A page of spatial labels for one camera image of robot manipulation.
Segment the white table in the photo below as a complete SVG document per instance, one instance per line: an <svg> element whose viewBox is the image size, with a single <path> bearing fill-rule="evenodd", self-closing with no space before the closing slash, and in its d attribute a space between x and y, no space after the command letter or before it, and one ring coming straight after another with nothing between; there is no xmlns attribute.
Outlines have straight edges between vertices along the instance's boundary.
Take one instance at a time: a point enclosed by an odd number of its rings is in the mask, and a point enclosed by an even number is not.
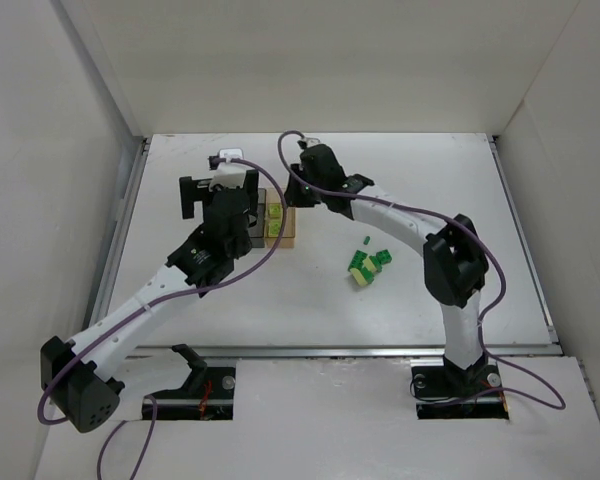
<svg viewBox="0 0 600 480"><path fill-rule="evenodd" d="M510 420L418 420L406 360L238 363L232 421L160 421L137 480L600 480L600 423L573 358L520 359L563 394L563 412L507 395ZM550 399L502 367L505 385ZM92 480L116 422L52 427L37 480ZM125 425L103 476L129 478L148 422Z"/></svg>
<svg viewBox="0 0 600 480"><path fill-rule="evenodd" d="M347 174L361 173L405 203L450 216L471 217L507 274L504 302L485 322L495 345L550 343L543 310L527 266L507 199L482 134L319 134ZM221 148L242 148L282 186L287 174L276 154L277 134L156 135L142 176L111 308L133 294L198 225L181 218L178 178L209 176L207 157ZM299 148L285 143L290 161ZM362 240L367 250L388 248L393 263L369 287L355 286L347 272ZM253 265L263 250L236 262ZM493 269L483 305L497 294ZM441 312L423 282L421 257L371 227L328 212L297 212L296 247L277 252L248 280L209 294L203 302L156 331L146 346L187 342L203 346L439 346Z"/></svg>

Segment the screw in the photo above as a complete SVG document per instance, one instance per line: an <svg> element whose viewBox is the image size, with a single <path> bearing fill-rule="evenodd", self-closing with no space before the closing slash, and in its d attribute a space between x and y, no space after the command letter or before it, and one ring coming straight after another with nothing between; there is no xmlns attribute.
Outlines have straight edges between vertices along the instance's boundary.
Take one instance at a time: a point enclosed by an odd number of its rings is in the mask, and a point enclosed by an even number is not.
<svg viewBox="0 0 600 480"><path fill-rule="evenodd" d="M236 386L236 379L231 375L222 378L222 388L225 390L233 390Z"/></svg>
<svg viewBox="0 0 600 480"><path fill-rule="evenodd" d="M413 377L413 384L417 389L421 390L427 386L427 384L424 383L424 379L425 376L421 373L418 373L415 377Z"/></svg>
<svg viewBox="0 0 600 480"><path fill-rule="evenodd" d="M487 375L487 383L489 383L489 385L492 387L499 387L502 385L502 380L500 379L500 375L497 373L490 373Z"/></svg>

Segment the bolt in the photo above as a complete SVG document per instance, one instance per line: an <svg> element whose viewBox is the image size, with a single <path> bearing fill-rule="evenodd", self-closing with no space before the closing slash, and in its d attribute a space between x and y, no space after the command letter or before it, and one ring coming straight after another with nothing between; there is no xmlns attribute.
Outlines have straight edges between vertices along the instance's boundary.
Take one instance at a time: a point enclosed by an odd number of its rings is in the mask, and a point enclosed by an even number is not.
<svg viewBox="0 0 600 480"><path fill-rule="evenodd" d="M415 377L413 377L413 384L417 389L422 390L424 387L427 386L427 384L424 383L424 379L425 376L421 373L418 373Z"/></svg>
<svg viewBox="0 0 600 480"><path fill-rule="evenodd" d="M231 375L222 378L222 388L225 390L233 390L236 386L236 379Z"/></svg>
<svg viewBox="0 0 600 480"><path fill-rule="evenodd" d="M500 375L497 373L490 373L487 375L487 383L489 383L489 385L492 387L499 387L502 385L502 380L500 380Z"/></svg>

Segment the wall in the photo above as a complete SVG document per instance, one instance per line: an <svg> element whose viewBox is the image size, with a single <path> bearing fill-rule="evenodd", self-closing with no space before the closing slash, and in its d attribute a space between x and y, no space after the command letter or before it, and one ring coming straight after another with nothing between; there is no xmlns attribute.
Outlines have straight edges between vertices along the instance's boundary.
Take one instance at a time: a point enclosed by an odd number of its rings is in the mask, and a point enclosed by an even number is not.
<svg viewBox="0 0 600 480"><path fill-rule="evenodd" d="M57 13L0 0L0 479L32 475L35 352L81 324L127 145Z"/></svg>
<svg viewBox="0 0 600 480"><path fill-rule="evenodd" d="M144 135L500 133L577 0L65 3Z"/></svg>
<svg viewBox="0 0 600 480"><path fill-rule="evenodd" d="M600 0L582 0L499 151L565 351L600 415Z"/></svg>

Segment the white floor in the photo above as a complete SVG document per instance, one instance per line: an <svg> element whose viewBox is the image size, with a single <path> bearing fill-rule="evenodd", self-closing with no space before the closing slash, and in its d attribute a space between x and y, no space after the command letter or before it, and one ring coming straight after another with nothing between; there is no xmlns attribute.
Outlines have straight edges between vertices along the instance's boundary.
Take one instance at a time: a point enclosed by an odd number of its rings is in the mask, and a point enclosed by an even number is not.
<svg viewBox="0 0 600 480"><path fill-rule="evenodd" d="M482 134L322 134L347 174L361 173L405 203L470 216L502 263L508 294L487 317L490 344L546 344L549 336L491 150ZM276 134L157 135L151 143L112 296L116 308L133 294L198 224L181 219L178 178L209 176L207 157L239 147L286 186ZM290 161L299 148L285 144ZM347 265L370 235L369 252L388 248L394 261L368 288L355 286ZM236 263L256 262L254 250ZM499 284L493 269L486 304ZM421 257L371 227L328 212L298 212L296 247L277 252L261 271L214 292L155 332L146 345L431 346L444 344L438 304L423 282Z"/></svg>
<svg viewBox="0 0 600 480"><path fill-rule="evenodd" d="M507 395L510 421L417 420L405 360L242 361L234 420L159 422L137 480L600 480L600 424L576 360L519 362L558 388L566 411ZM553 400L517 371L503 367L502 378ZM114 425L53 427L37 480L95 478ZM122 428L104 478L129 478L147 428Z"/></svg>

